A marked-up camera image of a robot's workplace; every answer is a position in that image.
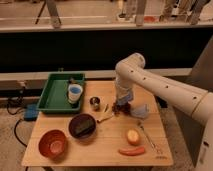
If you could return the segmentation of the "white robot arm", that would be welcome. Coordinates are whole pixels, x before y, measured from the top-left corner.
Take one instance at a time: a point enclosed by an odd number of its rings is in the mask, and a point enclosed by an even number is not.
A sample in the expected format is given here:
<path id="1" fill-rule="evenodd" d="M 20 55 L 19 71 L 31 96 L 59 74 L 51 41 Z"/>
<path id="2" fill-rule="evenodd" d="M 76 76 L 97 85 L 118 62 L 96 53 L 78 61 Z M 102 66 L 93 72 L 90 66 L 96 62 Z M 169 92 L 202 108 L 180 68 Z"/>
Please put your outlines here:
<path id="1" fill-rule="evenodd" d="M 145 59 L 133 53 L 116 64 L 117 106 L 133 99 L 137 84 L 190 116 L 205 127 L 195 171 L 213 171 L 213 93 L 144 70 Z"/>

